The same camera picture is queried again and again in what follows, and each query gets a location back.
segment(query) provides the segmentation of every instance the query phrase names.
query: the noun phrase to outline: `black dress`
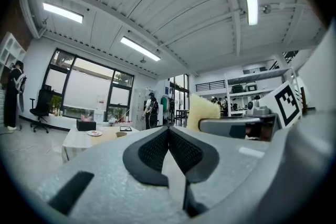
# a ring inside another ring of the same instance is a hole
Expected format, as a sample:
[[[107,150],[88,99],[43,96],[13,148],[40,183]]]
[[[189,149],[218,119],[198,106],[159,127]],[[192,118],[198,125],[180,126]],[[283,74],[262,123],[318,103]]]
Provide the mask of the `black dress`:
[[[15,127],[16,110],[17,110],[17,94],[19,93],[15,87],[15,81],[22,75],[21,70],[15,68],[9,73],[8,85],[4,106],[4,123],[5,126]]]

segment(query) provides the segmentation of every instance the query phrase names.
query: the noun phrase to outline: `ceiling sprinkler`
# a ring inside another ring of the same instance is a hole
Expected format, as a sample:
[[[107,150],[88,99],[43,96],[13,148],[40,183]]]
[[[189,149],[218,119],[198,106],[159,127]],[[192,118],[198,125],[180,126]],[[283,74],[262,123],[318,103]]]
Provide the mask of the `ceiling sprinkler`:
[[[264,8],[262,9],[262,11],[263,11],[265,14],[270,14],[271,11],[272,11],[272,7],[271,7],[271,5],[265,5]]]

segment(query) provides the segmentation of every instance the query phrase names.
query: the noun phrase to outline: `chair armrest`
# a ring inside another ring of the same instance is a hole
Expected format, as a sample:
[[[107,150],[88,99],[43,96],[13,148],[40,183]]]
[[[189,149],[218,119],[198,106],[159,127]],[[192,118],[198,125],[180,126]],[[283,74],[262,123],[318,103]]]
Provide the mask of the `chair armrest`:
[[[32,109],[34,108],[34,101],[35,101],[35,99],[34,98],[30,98],[31,99],[31,107],[32,107]]]

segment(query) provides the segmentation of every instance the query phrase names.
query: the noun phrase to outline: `black box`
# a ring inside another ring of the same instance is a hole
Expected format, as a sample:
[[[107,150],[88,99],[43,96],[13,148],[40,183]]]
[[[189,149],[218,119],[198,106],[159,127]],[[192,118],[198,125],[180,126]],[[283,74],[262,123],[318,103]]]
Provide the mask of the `black box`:
[[[82,121],[77,119],[77,130],[78,131],[93,131],[96,129],[95,121]]]

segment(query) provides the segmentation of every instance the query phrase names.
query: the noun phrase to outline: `chair backrest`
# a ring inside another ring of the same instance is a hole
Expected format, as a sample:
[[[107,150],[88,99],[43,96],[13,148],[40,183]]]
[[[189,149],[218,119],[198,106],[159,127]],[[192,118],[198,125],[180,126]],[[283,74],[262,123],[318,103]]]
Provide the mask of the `chair backrest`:
[[[52,91],[41,89],[38,94],[36,109],[39,112],[49,112],[49,103],[53,98]]]

